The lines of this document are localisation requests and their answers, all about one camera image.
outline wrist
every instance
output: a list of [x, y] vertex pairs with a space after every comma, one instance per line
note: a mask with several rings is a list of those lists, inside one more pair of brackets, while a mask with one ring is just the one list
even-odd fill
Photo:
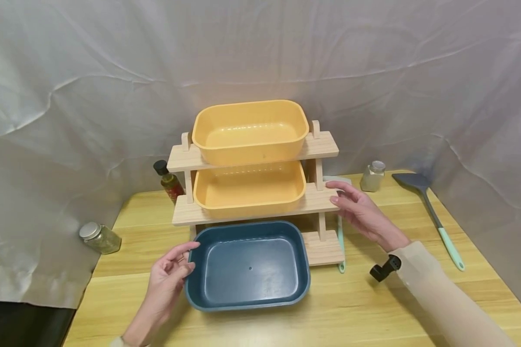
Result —
[[397, 229], [393, 233], [387, 234], [385, 238], [382, 238], [382, 242], [379, 242], [379, 244], [384, 249], [384, 252], [389, 253], [396, 249], [407, 247], [411, 244], [411, 240], [403, 231]]
[[132, 347], [148, 346], [151, 344], [162, 322], [156, 319], [137, 312], [125, 333], [122, 335], [122, 340]]

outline spatula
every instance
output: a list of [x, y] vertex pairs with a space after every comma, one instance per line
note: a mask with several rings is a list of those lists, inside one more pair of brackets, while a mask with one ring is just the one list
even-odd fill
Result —
[[457, 266], [459, 270], [465, 271], [465, 264], [463, 264], [461, 256], [459, 255], [457, 249], [453, 245], [453, 242], [451, 241], [450, 236], [444, 229], [444, 226], [442, 226], [442, 223], [440, 223], [440, 220], [438, 219], [436, 212], [432, 208], [430, 200], [428, 200], [426, 190], [429, 189], [431, 186], [431, 183], [428, 181], [428, 179], [426, 179], [426, 177], [421, 174], [415, 173], [392, 174], [392, 177], [398, 183], [403, 184], [404, 186], [413, 187], [421, 193], [421, 195], [425, 199], [426, 207], [428, 207], [428, 211], [430, 212], [431, 217], [436, 224], [436, 228], [438, 228], [438, 233], [440, 234], [442, 241], [444, 241], [444, 245], [446, 246], [448, 253], [450, 253], [450, 257], [453, 260], [453, 263], [455, 264], [455, 266]]

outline bottle label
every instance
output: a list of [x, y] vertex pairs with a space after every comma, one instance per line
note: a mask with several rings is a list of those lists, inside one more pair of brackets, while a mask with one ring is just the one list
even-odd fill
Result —
[[173, 201], [173, 203], [176, 203], [176, 200], [179, 196], [183, 196], [185, 193], [183, 191], [183, 187], [181, 187], [180, 183], [177, 183], [175, 186], [167, 188], [165, 187], [164, 190], [166, 193], [168, 193], [168, 196]]

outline wooden rack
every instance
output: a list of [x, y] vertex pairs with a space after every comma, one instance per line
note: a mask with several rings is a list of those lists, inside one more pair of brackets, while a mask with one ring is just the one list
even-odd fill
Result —
[[[301, 198], [298, 207], [282, 214], [254, 216], [254, 219], [298, 214], [314, 214], [316, 230], [302, 233], [307, 248], [310, 266], [320, 266], [341, 263], [345, 259], [344, 252], [338, 242], [336, 231], [326, 230], [325, 212], [337, 211], [331, 204], [330, 196], [337, 195], [335, 189], [329, 189], [322, 182], [322, 158], [336, 157], [338, 146], [330, 132], [320, 131], [317, 120], [309, 122], [311, 131], [307, 134], [303, 149], [295, 160], [305, 160], [307, 190]], [[172, 147], [167, 168], [170, 172], [184, 172], [187, 194], [178, 197], [172, 224], [175, 226], [190, 226], [190, 238], [197, 234], [197, 227], [203, 224], [247, 220], [241, 218], [213, 219], [193, 201], [192, 187], [197, 170], [215, 168], [208, 164], [197, 146], [192, 143], [190, 133], [181, 135], [181, 145]]]

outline wooden shelf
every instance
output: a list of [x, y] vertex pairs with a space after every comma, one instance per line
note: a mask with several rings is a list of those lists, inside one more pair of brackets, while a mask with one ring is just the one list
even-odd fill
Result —
[[325, 230], [326, 241], [320, 241], [317, 231], [301, 233], [307, 249], [309, 266], [338, 264], [344, 261], [345, 255], [334, 230]]
[[231, 222], [232, 220], [246, 220], [251, 218], [268, 218], [286, 215], [309, 214], [319, 212], [337, 211], [338, 208], [330, 202], [331, 196], [336, 196], [336, 189], [329, 189], [324, 187], [322, 190], [317, 190], [315, 183], [307, 183], [307, 190], [305, 195], [301, 198], [299, 206], [296, 210], [291, 212], [260, 215], [251, 217], [212, 219], [207, 211], [203, 210], [197, 203], [187, 202], [187, 196], [179, 196], [176, 201], [174, 209], [174, 216], [172, 224], [175, 226], [194, 226], [197, 224]]
[[[216, 168], [214, 165], [207, 163], [201, 156], [199, 147], [189, 144], [190, 149], [184, 151], [184, 145], [176, 145], [172, 147], [168, 165], [166, 166], [171, 172], [194, 171]], [[315, 158], [336, 157], [339, 153], [338, 146], [334, 142], [334, 138], [330, 132], [318, 133], [318, 138], [313, 133], [308, 133], [303, 144], [303, 149], [297, 156], [296, 160], [308, 160]]]

